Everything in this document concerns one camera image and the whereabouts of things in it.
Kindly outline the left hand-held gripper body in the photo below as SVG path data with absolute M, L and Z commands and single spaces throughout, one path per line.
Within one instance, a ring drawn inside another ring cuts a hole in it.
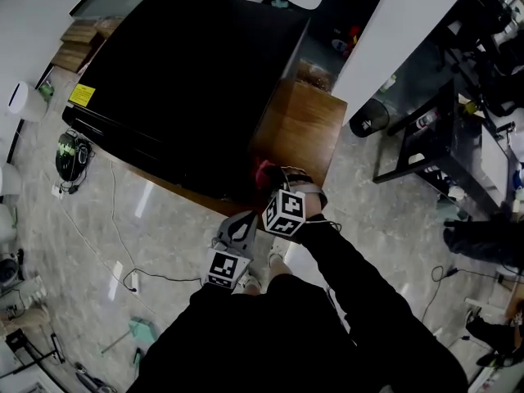
M 234 289 L 251 263 L 251 245 L 214 238 L 206 253 L 206 283 Z

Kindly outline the pink cleaning cloth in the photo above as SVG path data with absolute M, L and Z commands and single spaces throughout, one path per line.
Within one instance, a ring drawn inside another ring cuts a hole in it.
M 266 169 L 272 168 L 273 163 L 271 163 L 268 160 L 262 160 L 259 157 L 255 158 L 254 163 L 254 177 L 255 177 L 255 185 L 257 187 L 265 187 L 270 184 L 271 179 L 267 175 Z

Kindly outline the black mini fridge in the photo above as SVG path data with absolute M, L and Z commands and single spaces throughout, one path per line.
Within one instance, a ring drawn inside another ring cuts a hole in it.
M 62 118 L 149 174 L 241 198 L 253 137 L 308 25 L 300 12 L 245 0 L 142 0 L 91 60 Z

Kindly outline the person's right forearm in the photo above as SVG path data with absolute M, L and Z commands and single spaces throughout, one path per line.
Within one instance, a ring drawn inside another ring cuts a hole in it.
M 373 390 L 389 386 L 393 393 L 468 393 L 459 361 L 332 222 L 315 215 L 296 239 L 334 290 L 356 344 L 357 368 Z

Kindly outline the person's left forearm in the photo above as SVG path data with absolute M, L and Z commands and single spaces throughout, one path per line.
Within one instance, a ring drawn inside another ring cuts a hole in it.
M 225 367 L 245 344 L 242 318 L 251 298 L 205 284 L 187 308 L 149 348 L 127 393 L 170 393 L 197 389 Z

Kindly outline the person's left white shoe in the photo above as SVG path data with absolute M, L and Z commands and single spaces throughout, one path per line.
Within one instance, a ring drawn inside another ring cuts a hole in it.
M 249 268 L 240 277 L 238 284 L 242 287 L 242 294 L 248 296 L 258 296 L 261 294 L 261 284 L 258 278 Z

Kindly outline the person's white shoe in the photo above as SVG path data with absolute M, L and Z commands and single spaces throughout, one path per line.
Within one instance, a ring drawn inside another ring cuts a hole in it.
M 268 255 L 268 266 L 272 264 L 272 261 L 276 258 L 283 260 L 290 246 L 290 242 L 280 237 L 275 237 L 273 245 L 270 248 Z
M 249 268 L 240 277 L 238 284 L 242 287 L 242 294 L 248 296 L 258 296 L 261 294 L 261 284 L 258 278 Z

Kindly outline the person's right white shoe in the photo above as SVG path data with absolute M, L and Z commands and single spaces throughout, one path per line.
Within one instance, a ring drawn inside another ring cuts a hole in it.
M 283 260 L 290 246 L 290 242 L 280 237 L 275 237 L 273 245 L 270 248 L 268 255 L 268 266 L 272 264 L 272 261 L 276 258 Z

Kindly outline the wooden table with black legs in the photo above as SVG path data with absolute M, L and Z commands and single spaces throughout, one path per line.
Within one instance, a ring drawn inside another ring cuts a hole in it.
M 279 102 L 271 107 L 254 136 L 248 159 L 255 169 L 259 162 L 268 160 L 275 165 L 304 169 L 319 186 L 323 186 L 337 139 L 346 114 L 346 103 L 318 88 L 295 82 L 287 105 Z M 170 183 L 107 154 L 106 158 L 136 175 L 193 201 L 200 206 L 226 216 L 244 210 L 262 212 L 267 198 L 259 192 L 249 194 L 247 201 L 219 200 Z

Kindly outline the person's body in black clothing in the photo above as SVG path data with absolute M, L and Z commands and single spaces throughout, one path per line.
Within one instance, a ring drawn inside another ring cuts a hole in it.
M 264 294 L 249 297 L 242 318 L 248 333 L 233 360 L 197 389 L 170 393 L 379 393 L 383 388 L 373 390 L 358 370 L 346 314 L 322 289 L 281 274 Z

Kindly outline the teal dustpan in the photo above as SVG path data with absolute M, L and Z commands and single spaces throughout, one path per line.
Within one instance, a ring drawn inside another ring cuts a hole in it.
M 156 329 L 154 324 L 143 318 L 132 317 L 128 320 L 127 329 L 109 345 L 104 346 L 100 351 L 101 355 L 106 355 L 110 350 L 114 349 L 124 339 L 131 337 L 136 344 L 136 351 L 133 357 L 134 363 L 142 359 L 148 348 L 156 341 Z

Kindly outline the black mesh trash bin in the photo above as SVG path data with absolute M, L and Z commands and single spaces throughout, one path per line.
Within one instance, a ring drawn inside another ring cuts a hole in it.
M 349 125 L 355 136 L 366 138 L 386 129 L 389 122 L 390 116 L 386 106 L 371 98 L 351 117 Z

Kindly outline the black and green helmet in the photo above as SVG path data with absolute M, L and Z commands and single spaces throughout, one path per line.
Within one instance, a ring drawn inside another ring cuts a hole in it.
M 86 170 L 93 149 L 88 140 L 73 129 L 68 129 L 59 139 L 56 150 L 56 170 L 65 182 L 75 182 Z

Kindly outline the wooden steps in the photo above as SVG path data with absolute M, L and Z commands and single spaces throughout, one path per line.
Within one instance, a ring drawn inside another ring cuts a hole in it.
M 95 24 L 95 20 L 74 21 L 61 36 L 61 46 L 50 64 L 78 73 L 105 42 Z

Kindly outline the row of black office chairs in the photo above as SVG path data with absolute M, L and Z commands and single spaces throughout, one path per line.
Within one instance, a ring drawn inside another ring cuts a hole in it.
M 524 109 L 524 23 L 501 43 L 496 34 L 504 32 L 513 20 L 513 10 L 498 0 L 474 0 L 477 10 L 475 70 L 483 97 L 495 115 L 511 115 Z

